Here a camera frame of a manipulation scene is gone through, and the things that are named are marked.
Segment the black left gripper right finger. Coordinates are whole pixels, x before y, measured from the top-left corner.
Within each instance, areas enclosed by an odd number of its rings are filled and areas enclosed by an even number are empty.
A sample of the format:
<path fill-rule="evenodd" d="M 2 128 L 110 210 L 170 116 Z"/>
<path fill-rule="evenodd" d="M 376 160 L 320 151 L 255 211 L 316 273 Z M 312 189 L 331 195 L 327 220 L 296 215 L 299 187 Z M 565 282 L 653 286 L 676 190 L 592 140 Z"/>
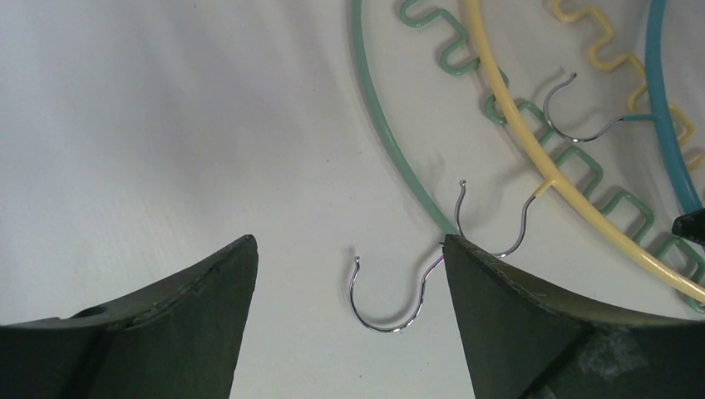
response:
<path fill-rule="evenodd" d="M 476 397 L 703 397 L 703 322 L 587 298 L 458 235 L 443 253 Z"/>

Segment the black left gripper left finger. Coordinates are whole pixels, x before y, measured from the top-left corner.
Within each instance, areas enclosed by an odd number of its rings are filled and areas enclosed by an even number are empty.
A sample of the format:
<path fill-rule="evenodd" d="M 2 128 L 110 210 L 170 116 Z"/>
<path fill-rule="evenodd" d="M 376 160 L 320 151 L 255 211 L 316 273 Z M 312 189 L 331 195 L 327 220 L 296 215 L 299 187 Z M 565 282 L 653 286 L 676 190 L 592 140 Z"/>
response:
<path fill-rule="evenodd" d="M 2 326 L 2 397 L 228 397 L 258 261 L 246 234 L 72 317 Z"/>

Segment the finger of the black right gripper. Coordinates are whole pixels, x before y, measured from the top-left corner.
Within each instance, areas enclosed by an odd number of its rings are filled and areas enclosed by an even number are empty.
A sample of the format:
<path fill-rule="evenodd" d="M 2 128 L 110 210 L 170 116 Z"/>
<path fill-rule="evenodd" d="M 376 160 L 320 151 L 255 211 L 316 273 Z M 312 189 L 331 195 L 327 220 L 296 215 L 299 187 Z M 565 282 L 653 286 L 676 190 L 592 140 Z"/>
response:
<path fill-rule="evenodd" d="M 698 245 L 705 244 L 705 209 L 678 216 L 672 224 L 671 233 Z"/>

